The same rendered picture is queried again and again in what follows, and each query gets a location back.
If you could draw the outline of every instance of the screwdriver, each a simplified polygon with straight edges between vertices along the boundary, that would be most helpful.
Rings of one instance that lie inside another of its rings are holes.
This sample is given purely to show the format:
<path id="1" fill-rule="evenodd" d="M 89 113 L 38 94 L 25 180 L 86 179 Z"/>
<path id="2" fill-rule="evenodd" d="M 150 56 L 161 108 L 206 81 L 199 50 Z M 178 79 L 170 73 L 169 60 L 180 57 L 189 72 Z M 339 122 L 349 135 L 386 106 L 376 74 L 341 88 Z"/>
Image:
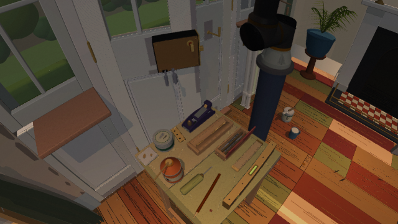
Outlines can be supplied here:
<path id="1" fill-rule="evenodd" d="M 186 195 L 187 193 L 189 193 L 194 187 L 196 187 L 201 181 L 203 181 L 203 178 L 205 177 L 205 174 L 207 173 L 207 171 L 209 171 L 212 167 L 210 167 L 208 170 L 206 170 L 206 172 L 202 173 L 202 174 L 197 174 L 196 176 L 194 176 L 190 181 L 188 181 L 188 183 L 186 183 L 181 189 L 181 193 L 183 195 Z"/>

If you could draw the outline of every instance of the blue pipe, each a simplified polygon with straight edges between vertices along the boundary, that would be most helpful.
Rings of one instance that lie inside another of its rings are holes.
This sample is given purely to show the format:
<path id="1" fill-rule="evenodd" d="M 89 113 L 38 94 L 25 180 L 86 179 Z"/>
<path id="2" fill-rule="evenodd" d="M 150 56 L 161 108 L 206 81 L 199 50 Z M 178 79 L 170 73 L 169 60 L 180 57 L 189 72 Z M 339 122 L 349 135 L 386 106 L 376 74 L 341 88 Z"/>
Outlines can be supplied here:
<path id="1" fill-rule="evenodd" d="M 263 141 L 271 128 L 285 79 L 286 75 L 272 75 L 260 70 L 249 130 L 256 127 L 253 134 Z"/>

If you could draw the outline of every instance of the potted plant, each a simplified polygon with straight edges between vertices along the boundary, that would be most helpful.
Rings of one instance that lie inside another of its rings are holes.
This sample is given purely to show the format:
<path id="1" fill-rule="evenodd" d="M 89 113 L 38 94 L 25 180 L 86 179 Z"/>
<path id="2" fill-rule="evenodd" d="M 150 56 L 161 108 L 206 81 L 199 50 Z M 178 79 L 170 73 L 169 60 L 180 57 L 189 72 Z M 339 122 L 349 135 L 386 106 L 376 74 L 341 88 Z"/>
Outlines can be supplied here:
<path id="1" fill-rule="evenodd" d="M 339 29 L 346 30 L 343 27 L 346 26 L 344 21 L 349 23 L 348 17 L 354 21 L 351 16 L 356 17 L 357 15 L 355 12 L 348 10 L 346 6 L 341 6 L 330 14 L 325 10 L 323 1 L 318 3 L 322 3 L 322 8 L 317 9 L 313 7 L 312 11 L 315 13 L 315 17 L 318 20 L 315 25 L 318 25 L 319 29 L 307 30 L 307 41 L 305 45 L 308 54 L 317 58 L 322 58 L 329 52 L 331 46 L 336 41 L 336 37 L 332 35 L 331 32 Z"/>

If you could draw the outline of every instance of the brown lock box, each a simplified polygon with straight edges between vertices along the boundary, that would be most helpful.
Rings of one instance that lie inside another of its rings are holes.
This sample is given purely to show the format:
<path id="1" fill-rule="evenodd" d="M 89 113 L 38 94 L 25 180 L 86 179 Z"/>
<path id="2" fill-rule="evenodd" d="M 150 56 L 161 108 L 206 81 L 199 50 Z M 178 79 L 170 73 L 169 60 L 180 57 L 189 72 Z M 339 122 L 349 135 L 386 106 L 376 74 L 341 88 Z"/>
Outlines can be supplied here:
<path id="1" fill-rule="evenodd" d="M 157 71 L 189 68 L 200 65 L 199 35 L 185 30 L 152 37 Z"/>

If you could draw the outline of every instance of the fireplace surround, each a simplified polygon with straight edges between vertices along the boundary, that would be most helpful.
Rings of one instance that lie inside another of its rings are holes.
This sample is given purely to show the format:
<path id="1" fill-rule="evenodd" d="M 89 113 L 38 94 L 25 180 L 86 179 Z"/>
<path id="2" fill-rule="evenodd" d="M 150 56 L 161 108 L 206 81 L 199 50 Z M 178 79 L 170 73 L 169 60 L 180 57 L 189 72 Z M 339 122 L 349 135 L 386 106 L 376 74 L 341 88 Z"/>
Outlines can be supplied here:
<path id="1" fill-rule="evenodd" d="M 398 8 L 368 6 L 326 103 L 398 143 Z"/>

